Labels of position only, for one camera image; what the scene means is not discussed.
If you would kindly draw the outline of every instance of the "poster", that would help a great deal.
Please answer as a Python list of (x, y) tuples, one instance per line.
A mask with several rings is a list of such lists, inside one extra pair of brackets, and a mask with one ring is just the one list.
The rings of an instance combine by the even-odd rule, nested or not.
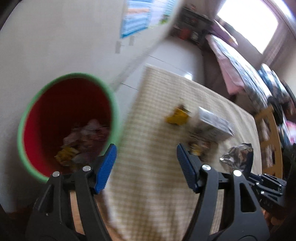
[(121, 38), (168, 22), (176, 0), (127, 0)]

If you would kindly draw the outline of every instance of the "tablecloth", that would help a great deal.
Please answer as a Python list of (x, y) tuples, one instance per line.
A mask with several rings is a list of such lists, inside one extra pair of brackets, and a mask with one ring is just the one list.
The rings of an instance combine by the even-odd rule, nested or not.
[[(165, 122), (181, 102), (192, 113), (200, 106), (234, 125), (234, 137), (213, 145), (207, 164), (227, 172), (219, 157), (234, 145), (251, 143), (252, 172), (261, 173), (258, 134), (249, 113), (198, 83), (147, 66), (104, 190), (110, 224), (126, 241), (182, 240), (193, 215), (199, 195), (188, 188), (176, 157), (177, 144), (189, 135), (186, 126)], [(217, 231), (222, 203), (219, 191), (212, 232)]]

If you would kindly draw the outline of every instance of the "white tile floor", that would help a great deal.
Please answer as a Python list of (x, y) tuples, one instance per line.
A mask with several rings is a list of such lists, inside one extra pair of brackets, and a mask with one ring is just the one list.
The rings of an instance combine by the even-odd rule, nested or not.
[(179, 38), (168, 37), (137, 67), (115, 93), (122, 123), (125, 122), (138, 94), (146, 64), (166, 69), (200, 84), (204, 84), (201, 50)]

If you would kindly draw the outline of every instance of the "silver foil wrapper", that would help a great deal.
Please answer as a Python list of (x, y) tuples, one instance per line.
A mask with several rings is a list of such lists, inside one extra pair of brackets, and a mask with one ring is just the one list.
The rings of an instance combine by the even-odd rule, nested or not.
[(241, 144), (231, 147), (220, 158), (222, 165), (228, 165), (231, 169), (239, 169), (243, 171), (247, 165), (247, 155), (252, 152), (251, 144)]

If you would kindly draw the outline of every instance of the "metal screw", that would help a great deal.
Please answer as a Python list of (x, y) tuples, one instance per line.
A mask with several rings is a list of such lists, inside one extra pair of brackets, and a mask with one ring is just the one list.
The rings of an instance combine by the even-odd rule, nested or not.
[(242, 175), (242, 172), (240, 170), (234, 170), (233, 175), (240, 177)]
[(208, 164), (204, 164), (204, 165), (202, 165), (202, 169), (204, 169), (205, 171), (209, 171), (209, 170), (211, 170), (211, 167)]
[(53, 177), (58, 177), (59, 176), (59, 172), (58, 171), (53, 172), (52, 176)]
[(88, 171), (91, 170), (91, 167), (90, 167), (90, 166), (84, 166), (84, 167), (82, 168), (82, 170), (83, 170), (84, 172), (88, 172)]

